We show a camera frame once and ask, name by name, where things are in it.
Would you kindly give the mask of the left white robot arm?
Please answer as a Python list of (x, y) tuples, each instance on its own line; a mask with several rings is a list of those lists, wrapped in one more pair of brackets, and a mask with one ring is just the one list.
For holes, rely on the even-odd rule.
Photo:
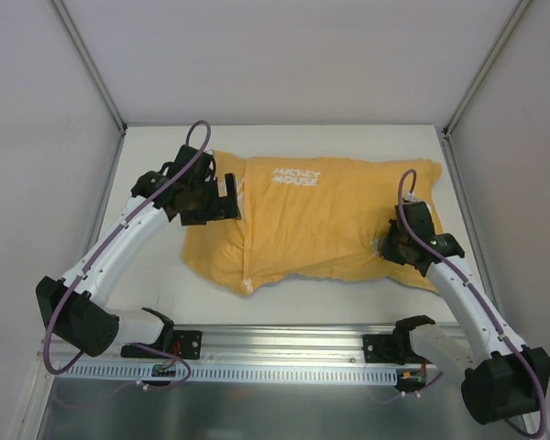
[(174, 322), (148, 307), (114, 311), (110, 295), (141, 249), (171, 221), (205, 226), (239, 220), (243, 172), (237, 156), (183, 145), (175, 160), (141, 175), (118, 218), (87, 254), (59, 278), (38, 283), (46, 337), (58, 336), (93, 358), (112, 345), (122, 346), (127, 357), (144, 350), (154, 358), (168, 355)]

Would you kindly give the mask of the yellow Mickey Mouse pillowcase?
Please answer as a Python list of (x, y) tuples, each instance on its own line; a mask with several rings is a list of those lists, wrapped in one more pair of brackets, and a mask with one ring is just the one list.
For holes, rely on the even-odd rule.
[(187, 229), (183, 262), (239, 295), (291, 275), (339, 281), (392, 279), (431, 290), (411, 266), (380, 255), (399, 195), (414, 193), (443, 230), (432, 190), (442, 176), (430, 159), (242, 159), (241, 219)]

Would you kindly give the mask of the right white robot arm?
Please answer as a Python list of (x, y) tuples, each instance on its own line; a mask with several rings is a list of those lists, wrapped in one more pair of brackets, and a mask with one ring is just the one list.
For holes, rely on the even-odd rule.
[(445, 300), (463, 331), (462, 346), (428, 317), (392, 340), (401, 361), (425, 358), (460, 385), (462, 399), (479, 424), (509, 420), (528, 413), (546, 416), (545, 394), (550, 357), (530, 348), (502, 318), (475, 284), (463, 248), (448, 233), (435, 232), (428, 205), (400, 199), (381, 256), (414, 267)]

